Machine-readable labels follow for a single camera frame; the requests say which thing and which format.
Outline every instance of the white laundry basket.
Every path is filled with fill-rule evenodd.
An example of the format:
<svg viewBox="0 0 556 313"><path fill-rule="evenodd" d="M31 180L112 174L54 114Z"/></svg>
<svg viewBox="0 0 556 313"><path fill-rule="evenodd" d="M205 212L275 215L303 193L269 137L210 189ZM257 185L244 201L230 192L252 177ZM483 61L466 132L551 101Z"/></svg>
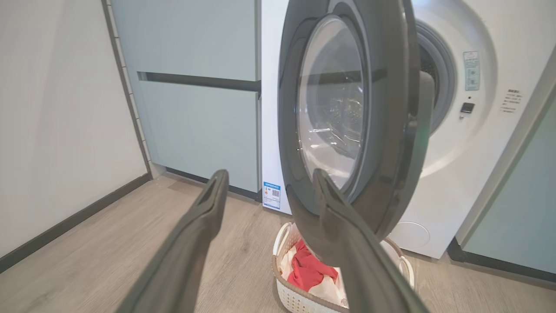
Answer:
<svg viewBox="0 0 556 313"><path fill-rule="evenodd" d="M272 269L274 271L274 276L276 277L276 286L280 301L282 301L282 304L290 312L294 313L348 313L349 309L318 298L290 284L282 278L282 274L280 272L280 262L288 250L291 249L300 239L301 234L297 230L297 226L292 223L286 223L282 226L282 228L280 228L280 231L276 236L276 241L274 242L274 248L272 249ZM413 268L411 267L409 261L403 256L400 248L388 238L382 241L381 244L392 261L394 261L394 263L400 268L400 271L408 280L411 288L413 288Z"/></svg>

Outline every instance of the sticker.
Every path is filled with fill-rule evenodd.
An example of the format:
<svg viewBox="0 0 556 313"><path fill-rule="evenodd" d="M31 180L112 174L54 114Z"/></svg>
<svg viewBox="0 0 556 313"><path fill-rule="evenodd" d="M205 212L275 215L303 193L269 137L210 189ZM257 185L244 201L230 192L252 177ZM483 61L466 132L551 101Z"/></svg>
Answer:
<svg viewBox="0 0 556 313"><path fill-rule="evenodd" d="M521 95L521 91L517 89L508 89L508 92L504 96L504 100L500 105L500 112L515 113L520 107L519 105L522 100L523 96Z"/></svg>
<svg viewBox="0 0 556 313"><path fill-rule="evenodd" d="M262 203L265 206L280 209L280 186L264 182L265 190L262 193Z"/></svg>
<svg viewBox="0 0 556 313"><path fill-rule="evenodd" d="M481 72L479 66L479 51L463 52L465 63L465 91L479 90Z"/></svg>

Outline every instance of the basket handle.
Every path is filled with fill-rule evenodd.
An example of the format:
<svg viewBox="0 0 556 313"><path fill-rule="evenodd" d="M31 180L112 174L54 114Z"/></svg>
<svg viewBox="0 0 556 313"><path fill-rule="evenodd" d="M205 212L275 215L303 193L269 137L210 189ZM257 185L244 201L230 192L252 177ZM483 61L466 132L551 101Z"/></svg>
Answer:
<svg viewBox="0 0 556 313"><path fill-rule="evenodd" d="M274 240L274 247L272 248L272 254L277 256L278 253L280 253L280 248L281 248L281 242L284 239L284 237L286 237L287 233L289 232L291 227L291 222L289 223L285 223L284 225L282 225L282 228L280 228L280 231L278 232L278 235L276 236L276 240Z"/></svg>
<svg viewBox="0 0 556 313"><path fill-rule="evenodd" d="M411 288L415 288L415 275L413 274L413 266L411 266L411 263L409 262L409 260L406 259L404 256L401 256L400 259L404 263L405 267L408 270L409 286L411 286Z"/></svg>

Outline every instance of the cabinet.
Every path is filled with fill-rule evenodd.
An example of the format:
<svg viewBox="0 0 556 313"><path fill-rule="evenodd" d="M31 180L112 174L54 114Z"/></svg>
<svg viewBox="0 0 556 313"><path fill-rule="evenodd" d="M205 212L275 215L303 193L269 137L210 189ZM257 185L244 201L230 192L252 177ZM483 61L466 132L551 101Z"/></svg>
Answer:
<svg viewBox="0 0 556 313"><path fill-rule="evenodd" d="M258 192L259 94L143 74L256 81L257 0L112 0L112 11L151 160L201 178L227 169L231 186Z"/></svg>

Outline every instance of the white wall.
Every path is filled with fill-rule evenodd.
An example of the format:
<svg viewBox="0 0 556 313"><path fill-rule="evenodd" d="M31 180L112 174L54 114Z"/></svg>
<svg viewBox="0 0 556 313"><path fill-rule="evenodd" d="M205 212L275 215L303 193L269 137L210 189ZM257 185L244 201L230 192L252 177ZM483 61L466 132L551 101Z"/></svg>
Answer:
<svg viewBox="0 0 556 313"><path fill-rule="evenodd" d="M101 0L0 3L0 257L147 173Z"/></svg>

